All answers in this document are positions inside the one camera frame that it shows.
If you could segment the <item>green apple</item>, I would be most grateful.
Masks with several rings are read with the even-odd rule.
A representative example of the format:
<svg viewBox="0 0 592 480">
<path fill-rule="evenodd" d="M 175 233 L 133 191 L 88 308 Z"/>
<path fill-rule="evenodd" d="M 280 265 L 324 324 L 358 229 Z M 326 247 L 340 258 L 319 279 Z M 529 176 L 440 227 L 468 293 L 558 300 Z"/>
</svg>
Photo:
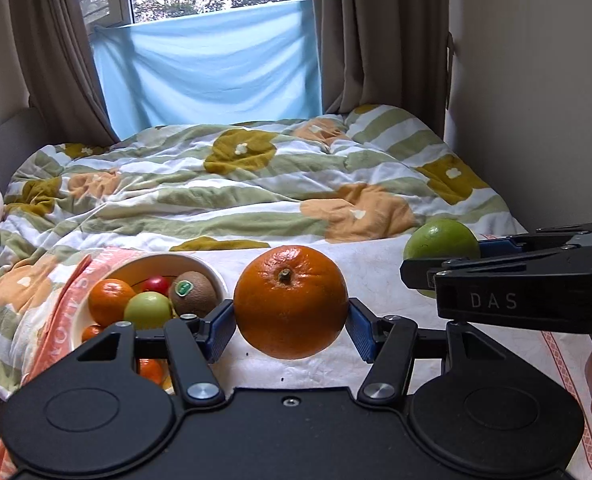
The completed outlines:
<svg viewBox="0 0 592 480">
<path fill-rule="evenodd" d="M 403 249 L 403 262 L 431 258 L 475 260 L 479 257 L 480 249 L 474 233 L 453 219 L 426 222 L 411 235 Z"/>
<path fill-rule="evenodd" d="M 160 328 L 171 318 L 170 300 L 155 292 L 136 294 L 128 300 L 123 313 L 123 319 L 132 323 L 136 330 Z"/>
</svg>

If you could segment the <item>small mandarin orange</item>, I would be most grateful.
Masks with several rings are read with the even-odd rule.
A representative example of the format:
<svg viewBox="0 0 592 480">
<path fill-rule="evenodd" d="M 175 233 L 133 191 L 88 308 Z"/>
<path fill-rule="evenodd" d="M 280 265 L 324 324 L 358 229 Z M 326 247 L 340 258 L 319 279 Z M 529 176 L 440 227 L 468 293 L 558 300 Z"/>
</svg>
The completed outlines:
<svg viewBox="0 0 592 480">
<path fill-rule="evenodd" d="M 155 359 L 139 359 L 138 374 L 158 386 L 162 386 L 167 378 L 165 367 Z"/>
<path fill-rule="evenodd" d="M 102 328 L 102 326 L 98 325 L 98 324 L 92 324 L 89 326 L 86 326 L 84 328 L 84 330 L 82 330 L 82 334 L 81 334 L 81 342 L 82 344 L 84 344 L 84 342 L 87 342 L 88 340 L 98 336 L 99 334 L 102 333 L 104 329 Z"/>
</svg>

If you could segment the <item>large orange fruit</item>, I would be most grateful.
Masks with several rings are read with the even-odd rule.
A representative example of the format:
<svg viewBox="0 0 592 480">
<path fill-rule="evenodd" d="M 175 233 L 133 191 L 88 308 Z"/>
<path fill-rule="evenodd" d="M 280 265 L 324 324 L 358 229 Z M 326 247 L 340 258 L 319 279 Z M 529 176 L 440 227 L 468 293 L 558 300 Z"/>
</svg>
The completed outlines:
<svg viewBox="0 0 592 480">
<path fill-rule="evenodd" d="M 251 261 L 238 278 L 233 307 L 241 336 L 267 356 L 313 356 L 339 336 L 349 300 L 343 273 L 321 252 L 281 246 Z"/>
</svg>

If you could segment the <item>brown kiwi with sticker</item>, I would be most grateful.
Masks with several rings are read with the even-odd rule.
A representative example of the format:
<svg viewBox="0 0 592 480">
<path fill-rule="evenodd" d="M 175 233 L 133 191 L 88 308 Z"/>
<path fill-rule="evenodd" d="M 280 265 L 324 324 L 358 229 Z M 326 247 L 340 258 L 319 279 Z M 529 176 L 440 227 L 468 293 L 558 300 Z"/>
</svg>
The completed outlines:
<svg viewBox="0 0 592 480">
<path fill-rule="evenodd" d="M 219 304 L 209 278 L 198 271 L 180 274 L 172 282 L 168 297 L 177 315 L 196 314 L 198 318 L 204 318 Z"/>
</svg>

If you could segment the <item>red cherry tomato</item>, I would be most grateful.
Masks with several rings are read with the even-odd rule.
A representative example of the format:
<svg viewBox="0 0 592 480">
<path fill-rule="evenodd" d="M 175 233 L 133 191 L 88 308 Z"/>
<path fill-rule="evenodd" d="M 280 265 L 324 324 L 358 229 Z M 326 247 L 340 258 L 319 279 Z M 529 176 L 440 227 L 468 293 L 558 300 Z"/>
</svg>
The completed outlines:
<svg viewBox="0 0 592 480">
<path fill-rule="evenodd" d="M 154 275 L 139 283 L 136 289 L 140 294 L 144 292 L 155 292 L 162 297 L 169 298 L 169 291 L 172 284 L 173 278 L 164 275 Z"/>
</svg>

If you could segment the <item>cream cartoon duck bowl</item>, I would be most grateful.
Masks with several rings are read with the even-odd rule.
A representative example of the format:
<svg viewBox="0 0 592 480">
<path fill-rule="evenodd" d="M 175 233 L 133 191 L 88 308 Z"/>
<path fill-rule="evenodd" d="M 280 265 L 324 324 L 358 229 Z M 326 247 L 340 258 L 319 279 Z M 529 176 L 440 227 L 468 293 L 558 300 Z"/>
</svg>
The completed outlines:
<svg viewBox="0 0 592 480">
<path fill-rule="evenodd" d="M 71 348 L 117 322 L 147 330 L 171 318 L 205 318 L 230 296 L 217 271 L 181 252 L 120 252 L 110 263 L 95 259 L 73 291 L 78 310 L 70 323 Z"/>
</svg>

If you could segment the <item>large orange in bowl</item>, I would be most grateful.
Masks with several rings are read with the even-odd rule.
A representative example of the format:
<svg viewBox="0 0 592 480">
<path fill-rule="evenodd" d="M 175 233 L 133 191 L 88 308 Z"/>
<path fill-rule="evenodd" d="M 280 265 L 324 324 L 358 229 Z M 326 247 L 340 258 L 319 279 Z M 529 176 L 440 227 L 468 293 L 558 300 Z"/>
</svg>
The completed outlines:
<svg viewBox="0 0 592 480">
<path fill-rule="evenodd" d="M 122 321 L 126 305 L 135 295 L 136 292 L 127 282 L 117 278 L 105 278 L 88 294 L 90 316 L 102 327 Z"/>
</svg>

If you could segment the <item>green striped floral duvet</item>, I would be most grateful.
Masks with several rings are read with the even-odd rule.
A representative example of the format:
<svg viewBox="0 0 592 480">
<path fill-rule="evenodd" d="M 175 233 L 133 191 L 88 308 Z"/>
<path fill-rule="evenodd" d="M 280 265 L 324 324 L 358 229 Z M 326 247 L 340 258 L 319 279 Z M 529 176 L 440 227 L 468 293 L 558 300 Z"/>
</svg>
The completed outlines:
<svg viewBox="0 0 592 480">
<path fill-rule="evenodd" d="M 189 252 L 352 243 L 452 218 L 522 229 L 502 197 L 406 110 L 158 126 L 110 148 L 47 145 L 10 178 L 0 222 L 0 397 L 56 335 L 58 300 L 107 248 Z"/>
</svg>

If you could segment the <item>pink printed cloth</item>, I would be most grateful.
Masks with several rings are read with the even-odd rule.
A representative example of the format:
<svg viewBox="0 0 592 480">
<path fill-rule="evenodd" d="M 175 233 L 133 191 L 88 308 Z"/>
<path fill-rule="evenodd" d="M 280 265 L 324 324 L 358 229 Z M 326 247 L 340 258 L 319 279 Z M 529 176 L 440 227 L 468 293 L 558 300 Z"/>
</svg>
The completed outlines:
<svg viewBox="0 0 592 480">
<path fill-rule="evenodd" d="M 45 254 L 0 268 L 0 401 L 68 354 L 74 318 L 93 286 L 138 250 Z"/>
</svg>

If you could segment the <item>right brown curtain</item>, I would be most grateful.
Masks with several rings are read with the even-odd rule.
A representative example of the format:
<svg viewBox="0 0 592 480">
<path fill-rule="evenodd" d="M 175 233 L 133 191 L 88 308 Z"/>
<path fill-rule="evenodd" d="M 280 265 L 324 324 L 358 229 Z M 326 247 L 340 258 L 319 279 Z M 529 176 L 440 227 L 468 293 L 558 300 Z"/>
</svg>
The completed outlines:
<svg viewBox="0 0 592 480">
<path fill-rule="evenodd" d="M 312 0 L 322 107 L 407 110 L 434 133 L 445 125 L 449 0 Z"/>
</svg>

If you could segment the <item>brown curtain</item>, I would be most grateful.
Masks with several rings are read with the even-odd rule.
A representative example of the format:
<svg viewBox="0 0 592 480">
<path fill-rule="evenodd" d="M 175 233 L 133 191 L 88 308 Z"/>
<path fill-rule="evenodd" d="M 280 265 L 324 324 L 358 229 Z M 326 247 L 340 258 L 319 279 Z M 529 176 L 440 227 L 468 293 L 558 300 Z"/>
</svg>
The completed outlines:
<svg viewBox="0 0 592 480">
<path fill-rule="evenodd" d="M 53 139 L 117 143 L 79 0 L 9 0 L 9 12 L 29 103 Z"/>
<path fill-rule="evenodd" d="M 449 0 L 312 0 L 322 107 L 407 110 L 434 133 L 445 125 Z"/>
</svg>

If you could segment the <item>light blue window cloth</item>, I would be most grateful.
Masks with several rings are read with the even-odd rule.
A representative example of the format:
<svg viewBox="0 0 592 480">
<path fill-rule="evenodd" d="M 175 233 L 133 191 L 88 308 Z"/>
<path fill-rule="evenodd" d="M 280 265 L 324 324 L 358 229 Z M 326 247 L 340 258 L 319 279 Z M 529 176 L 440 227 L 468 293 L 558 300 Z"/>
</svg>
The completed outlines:
<svg viewBox="0 0 592 480">
<path fill-rule="evenodd" d="M 120 139 L 160 125 L 308 119 L 323 112 L 310 0 L 289 0 L 90 35 Z"/>
</svg>

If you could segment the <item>grey bed headboard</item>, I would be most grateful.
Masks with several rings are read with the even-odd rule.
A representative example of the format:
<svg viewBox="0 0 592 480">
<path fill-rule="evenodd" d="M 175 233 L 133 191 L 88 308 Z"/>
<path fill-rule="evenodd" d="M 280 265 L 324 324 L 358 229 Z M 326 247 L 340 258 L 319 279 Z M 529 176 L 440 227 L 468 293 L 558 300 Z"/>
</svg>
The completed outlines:
<svg viewBox="0 0 592 480">
<path fill-rule="evenodd" d="M 0 125 L 0 189 L 6 190 L 12 175 L 28 157 L 51 143 L 46 125 L 33 107 L 20 110 Z"/>
</svg>

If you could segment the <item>left brown curtain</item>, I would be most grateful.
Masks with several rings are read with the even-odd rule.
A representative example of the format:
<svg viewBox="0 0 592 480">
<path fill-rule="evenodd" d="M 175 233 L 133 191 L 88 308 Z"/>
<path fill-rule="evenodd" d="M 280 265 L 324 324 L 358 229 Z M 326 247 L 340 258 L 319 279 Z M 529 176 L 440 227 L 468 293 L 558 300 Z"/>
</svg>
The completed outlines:
<svg viewBox="0 0 592 480">
<path fill-rule="evenodd" d="M 9 0 L 9 12 L 29 103 L 53 139 L 117 143 L 79 0 Z"/>
</svg>

